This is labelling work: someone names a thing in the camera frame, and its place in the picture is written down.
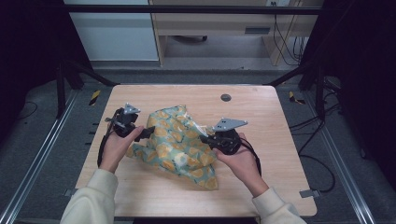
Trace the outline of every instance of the yellow patterned bag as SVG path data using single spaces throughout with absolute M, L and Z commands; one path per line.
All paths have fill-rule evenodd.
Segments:
M 212 163 L 215 153 L 199 136 L 205 131 L 187 114 L 185 105 L 155 111 L 147 127 L 155 131 L 144 147 L 133 144 L 134 155 L 142 161 L 175 175 L 184 175 L 206 189 L 217 189 Z

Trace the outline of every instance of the metal bracket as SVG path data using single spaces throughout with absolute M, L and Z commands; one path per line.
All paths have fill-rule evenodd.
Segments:
M 225 119 L 222 118 L 216 126 L 213 126 L 214 132 L 227 132 L 234 128 L 247 125 L 248 122 L 239 119 Z
M 139 113 L 140 109 L 135 108 L 134 106 L 130 105 L 129 103 L 125 104 L 124 114 L 135 114 Z
M 65 189 L 63 196 L 72 197 L 78 189 Z
M 321 196 L 320 191 L 318 191 L 317 189 L 302 190 L 302 191 L 300 191 L 300 195 L 302 198 L 307 198 L 307 197 L 317 198 L 317 197 Z

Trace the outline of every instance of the person's right hand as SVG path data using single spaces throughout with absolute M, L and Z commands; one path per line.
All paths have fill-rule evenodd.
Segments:
M 243 133 L 239 133 L 239 137 L 246 139 Z M 228 165 L 233 174 L 247 186 L 253 197 L 257 197 L 268 190 L 267 184 L 259 174 L 256 160 L 247 148 L 241 146 L 235 154 L 230 156 L 224 155 L 217 148 L 213 148 L 213 151 L 216 153 L 218 160 Z

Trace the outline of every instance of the black strap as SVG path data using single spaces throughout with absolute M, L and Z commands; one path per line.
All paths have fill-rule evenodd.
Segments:
M 253 149 L 253 146 L 248 142 L 248 140 L 246 140 L 244 138 L 241 138 L 241 140 L 246 142 L 246 144 L 244 142 L 241 142 L 241 145 L 246 147 L 253 154 L 253 156 L 256 158 L 257 169 L 259 170 L 260 176 L 262 176 L 262 164 L 260 163 L 260 158 L 257 156 L 256 152 Z
M 99 167 L 100 164 L 102 163 L 103 152 L 104 152 L 104 150 L 105 150 L 105 145 L 106 145 L 107 139 L 108 139 L 108 137 L 110 136 L 110 134 L 111 134 L 111 129 L 112 129 L 113 126 L 114 126 L 114 120 L 116 120 L 116 117 L 117 117 L 117 115 L 118 115 L 119 113 L 120 113 L 120 109 L 116 110 L 116 112 L 115 112 L 114 115 L 113 115 L 113 118 L 112 118 L 111 121 L 110 121 L 110 125 L 108 125 L 108 127 L 107 127 L 106 134 L 103 136 L 102 142 L 100 143 L 100 146 L 99 146 L 99 153 L 98 153 L 98 160 L 97 160 L 98 167 Z

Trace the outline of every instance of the person's left hand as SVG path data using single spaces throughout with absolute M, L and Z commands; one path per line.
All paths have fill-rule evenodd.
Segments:
M 143 126 L 136 127 L 124 138 L 119 137 L 114 132 L 111 133 L 107 139 L 99 169 L 107 170 L 114 174 L 128 147 L 142 133 L 143 129 Z

